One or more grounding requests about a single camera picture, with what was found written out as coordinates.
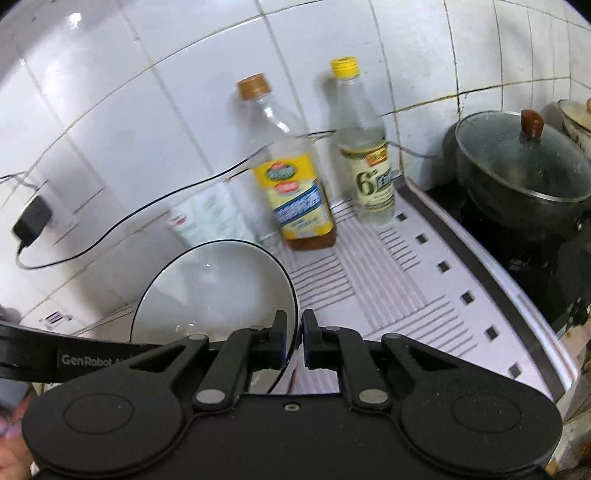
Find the black plug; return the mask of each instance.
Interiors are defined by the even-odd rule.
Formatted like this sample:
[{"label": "black plug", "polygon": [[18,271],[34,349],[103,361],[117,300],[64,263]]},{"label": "black plug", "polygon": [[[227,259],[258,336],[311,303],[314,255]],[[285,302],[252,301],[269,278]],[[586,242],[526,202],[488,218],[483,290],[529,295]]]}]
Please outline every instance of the black plug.
[{"label": "black plug", "polygon": [[17,222],[12,232],[21,240],[21,248],[30,246],[51,221],[51,208],[40,195],[33,198]]}]

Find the wooden lid handle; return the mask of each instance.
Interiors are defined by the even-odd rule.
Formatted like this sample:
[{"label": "wooden lid handle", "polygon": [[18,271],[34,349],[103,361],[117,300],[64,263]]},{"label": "wooden lid handle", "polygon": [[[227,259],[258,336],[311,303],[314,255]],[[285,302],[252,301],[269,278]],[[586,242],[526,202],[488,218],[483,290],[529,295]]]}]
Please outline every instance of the wooden lid handle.
[{"label": "wooden lid handle", "polygon": [[521,131],[528,137],[539,138],[544,129],[544,118],[535,110],[521,111]]}]

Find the brown liquid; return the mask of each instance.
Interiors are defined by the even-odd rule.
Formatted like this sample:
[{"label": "brown liquid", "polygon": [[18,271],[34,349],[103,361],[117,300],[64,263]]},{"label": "brown liquid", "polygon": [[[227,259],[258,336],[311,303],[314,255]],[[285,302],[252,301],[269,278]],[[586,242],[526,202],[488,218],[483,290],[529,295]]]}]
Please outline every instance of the brown liquid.
[{"label": "brown liquid", "polygon": [[329,203],[326,200],[326,193],[324,192],[324,187],[320,185],[320,190],[322,191],[322,200],[324,206],[328,208],[330,214],[330,220],[332,221],[333,228],[330,232],[322,236],[312,236],[310,238],[296,238],[295,240],[286,240],[287,245],[292,250],[320,250],[322,248],[330,248],[335,245],[336,242],[336,223],[335,219],[332,216],[332,212],[329,208]]}]

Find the white bowl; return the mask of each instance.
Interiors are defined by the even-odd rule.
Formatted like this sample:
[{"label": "white bowl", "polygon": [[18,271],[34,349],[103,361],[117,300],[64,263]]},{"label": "white bowl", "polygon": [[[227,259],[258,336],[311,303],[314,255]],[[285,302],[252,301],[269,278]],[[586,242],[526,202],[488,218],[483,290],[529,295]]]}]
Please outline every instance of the white bowl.
[{"label": "white bowl", "polygon": [[[296,291],[279,263],[263,248],[241,240],[217,240],[188,250],[152,281],[131,329],[134,343],[165,344],[193,333],[211,342],[252,325],[271,326],[276,310],[287,313],[290,354],[297,331]],[[269,391],[280,372],[263,371],[251,391]]]}]

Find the plastic oil bottle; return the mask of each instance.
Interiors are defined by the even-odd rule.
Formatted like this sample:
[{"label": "plastic oil bottle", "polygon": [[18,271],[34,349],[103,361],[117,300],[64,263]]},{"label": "plastic oil bottle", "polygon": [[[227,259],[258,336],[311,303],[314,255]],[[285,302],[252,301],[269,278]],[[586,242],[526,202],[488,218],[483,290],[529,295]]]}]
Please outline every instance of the plastic oil bottle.
[{"label": "plastic oil bottle", "polygon": [[330,62],[337,83],[337,139],[347,162],[362,222],[387,223],[394,215],[394,186],[382,118],[369,103],[355,57]]},{"label": "plastic oil bottle", "polygon": [[332,247],[336,227],[301,121],[277,105],[262,73],[241,80],[238,92],[249,110],[254,175],[283,236],[294,250]]}]

